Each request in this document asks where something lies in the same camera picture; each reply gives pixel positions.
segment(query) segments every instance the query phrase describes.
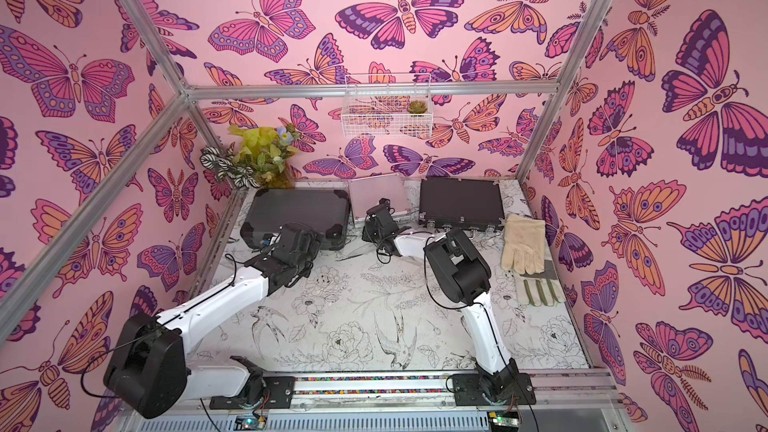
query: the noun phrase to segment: floor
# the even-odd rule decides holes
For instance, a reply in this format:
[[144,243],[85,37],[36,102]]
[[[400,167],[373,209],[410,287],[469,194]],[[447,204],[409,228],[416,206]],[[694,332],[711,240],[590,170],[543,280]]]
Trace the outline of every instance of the floor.
[[[421,183],[405,184],[418,210]],[[500,184],[504,211],[530,216],[520,185],[515,180]],[[342,182],[302,182],[300,186],[344,187]],[[239,235],[253,194],[245,200],[232,232],[238,240],[226,246],[238,261],[254,255]],[[518,304],[512,273],[500,268],[501,235],[478,233],[474,243],[492,266],[494,312],[518,366],[588,367],[564,304]],[[321,252],[309,278],[274,293],[260,306],[238,312],[206,336],[195,351],[197,358],[243,355],[266,370],[295,372],[474,368],[474,347],[460,313],[432,302],[420,262],[392,258],[384,265],[372,252],[338,262],[368,247],[356,237],[339,252]],[[213,283],[231,276],[233,269],[222,259]],[[442,295],[429,270],[428,274],[436,299],[455,306]],[[407,345],[402,353],[382,350],[381,342],[398,339]]]

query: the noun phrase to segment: white wire basket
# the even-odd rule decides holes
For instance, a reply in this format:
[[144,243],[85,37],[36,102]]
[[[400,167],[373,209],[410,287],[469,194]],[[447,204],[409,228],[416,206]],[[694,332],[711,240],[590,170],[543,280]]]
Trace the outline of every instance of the white wire basket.
[[[394,83],[382,84],[382,88],[374,93],[366,86],[374,76],[380,74],[347,74],[344,103],[341,110],[341,126],[344,137],[353,138],[362,133],[372,136],[388,137],[418,137],[428,139],[432,136],[432,95],[430,81],[410,82],[410,73],[389,73],[392,79],[402,76],[403,82],[395,90]],[[413,101],[424,102],[427,111],[423,114],[408,113],[408,104]]]

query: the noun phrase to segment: black cable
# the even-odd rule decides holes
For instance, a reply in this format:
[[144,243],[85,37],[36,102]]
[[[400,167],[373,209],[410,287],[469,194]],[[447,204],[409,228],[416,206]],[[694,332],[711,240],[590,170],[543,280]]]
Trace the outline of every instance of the black cable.
[[216,426],[216,422],[214,422],[214,419],[210,418],[210,414],[208,414],[208,409],[205,408],[205,402],[203,402],[203,399],[200,399],[200,405],[203,406],[203,412],[205,412],[206,416],[208,417],[208,420],[210,420],[210,422],[212,423],[216,431],[221,432],[221,429]]

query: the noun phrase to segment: glove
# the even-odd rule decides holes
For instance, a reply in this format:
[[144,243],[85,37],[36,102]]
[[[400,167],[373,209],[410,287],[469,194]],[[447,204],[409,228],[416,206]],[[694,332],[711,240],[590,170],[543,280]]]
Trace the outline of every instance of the glove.
[[546,249],[543,220],[533,220],[510,214],[504,226],[502,269],[516,274],[537,274],[544,271]]

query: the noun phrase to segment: black suitcase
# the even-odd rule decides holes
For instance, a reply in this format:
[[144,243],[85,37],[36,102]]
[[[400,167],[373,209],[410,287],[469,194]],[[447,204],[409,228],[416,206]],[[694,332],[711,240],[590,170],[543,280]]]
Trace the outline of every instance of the black suitcase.
[[322,238],[321,250],[344,247],[350,196],[339,188],[262,188],[256,192],[240,236],[252,249],[265,234],[278,234],[286,222],[309,226]]
[[418,224],[494,232],[504,228],[498,183],[490,180],[432,177],[422,180]]

